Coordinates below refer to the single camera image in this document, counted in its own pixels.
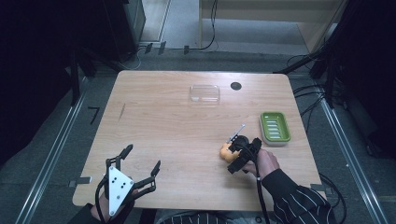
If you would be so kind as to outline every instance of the green soap dish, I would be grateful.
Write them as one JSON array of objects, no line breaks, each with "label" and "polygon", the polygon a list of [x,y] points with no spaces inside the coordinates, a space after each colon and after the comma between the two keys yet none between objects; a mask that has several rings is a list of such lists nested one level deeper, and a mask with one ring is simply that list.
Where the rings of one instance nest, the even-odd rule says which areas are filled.
[{"label": "green soap dish", "polygon": [[280,112],[263,112],[260,116],[262,139],[271,147],[283,147],[290,140],[288,123]]}]

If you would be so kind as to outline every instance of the gray floor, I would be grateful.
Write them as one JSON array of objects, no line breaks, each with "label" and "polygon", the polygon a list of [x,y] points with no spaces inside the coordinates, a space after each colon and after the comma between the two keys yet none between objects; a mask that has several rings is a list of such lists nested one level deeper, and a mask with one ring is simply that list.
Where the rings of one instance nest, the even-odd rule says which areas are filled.
[{"label": "gray floor", "polygon": [[[180,16],[181,14],[177,14],[177,8],[185,8],[183,10],[187,10],[186,8],[188,8],[187,6],[177,6],[177,2],[180,4],[192,4],[196,3],[196,0],[185,2],[172,0],[170,14],[163,34],[163,41],[167,41],[166,47],[168,48],[182,48],[184,45],[196,46],[195,32],[187,32],[186,30],[190,27],[189,25],[180,25],[180,27],[184,27],[184,33],[175,32],[178,26],[172,24],[171,13]],[[222,29],[220,25],[221,22],[217,23],[217,30]],[[137,67],[139,70],[205,70],[266,73],[286,67],[288,60],[293,55],[306,54],[306,49],[304,49],[304,44],[301,43],[302,39],[298,32],[288,35],[290,39],[282,42],[285,44],[274,43],[275,40],[281,39],[276,38],[276,36],[268,37],[268,40],[262,43],[257,40],[251,41],[258,42],[262,45],[262,49],[258,52],[253,51],[257,49],[256,45],[243,42],[245,39],[248,39],[246,38],[246,33],[241,33],[240,35],[240,37],[233,36],[233,40],[230,41],[231,44],[234,44],[234,47],[231,44],[226,45],[225,43],[227,41],[218,40],[219,46],[214,46],[214,49],[217,49],[216,52],[191,51],[189,54],[184,55],[182,50],[166,50],[163,54],[159,54],[157,49],[153,49],[152,52],[147,54],[141,51],[139,53],[139,59],[135,58],[126,62],[124,65],[131,68]],[[245,46],[244,48],[238,48],[238,46],[241,46],[240,41]],[[276,46],[274,49],[271,49],[271,45],[265,42],[271,42]],[[294,43],[292,45],[297,47],[294,46],[291,48],[288,43]],[[67,185],[70,180],[75,180],[81,173],[100,118],[106,107],[108,96],[117,78],[117,74],[109,68],[101,64],[98,64],[97,68],[99,73],[96,77],[90,78],[85,100],[82,103],[72,130],[66,139],[58,162],[50,176],[49,183],[37,207],[32,208],[35,212],[31,218],[31,223],[66,223],[79,209],[72,204],[72,196],[75,189]],[[306,67],[302,67],[297,72],[290,74],[290,83],[294,89],[312,84],[312,80],[306,75],[307,71],[308,69]],[[309,107],[315,100],[315,95],[296,99],[301,111]],[[46,161],[56,135],[67,116],[67,112],[70,109],[70,102],[71,94],[69,92],[48,117],[46,122],[43,123],[30,145],[1,167],[1,223],[15,223],[17,220],[29,190],[35,183],[35,179],[43,163]],[[90,123],[94,112],[88,108],[89,106],[100,107],[98,117],[93,124]],[[394,213],[394,195],[396,190],[394,174],[396,165],[394,160],[380,160],[369,156],[365,151],[365,144],[359,131],[348,112],[339,105],[334,110],[343,124],[350,144],[353,146],[354,153],[358,157],[368,181],[377,197],[382,200],[381,205],[388,217],[389,223],[396,223],[396,215]],[[307,115],[303,116],[303,122],[306,127],[308,122]],[[372,218],[361,197],[358,185],[350,172],[346,159],[332,131],[332,127],[321,106],[315,108],[309,123],[307,135],[318,170],[328,176],[346,198],[347,217],[345,223],[374,223],[371,221]],[[335,195],[332,194],[328,194],[328,199],[331,203],[335,203],[336,201]],[[140,209],[135,209],[130,215],[128,223],[137,223],[140,212]],[[340,218],[341,215],[342,209],[341,206],[338,206],[336,208],[336,216]]]}]

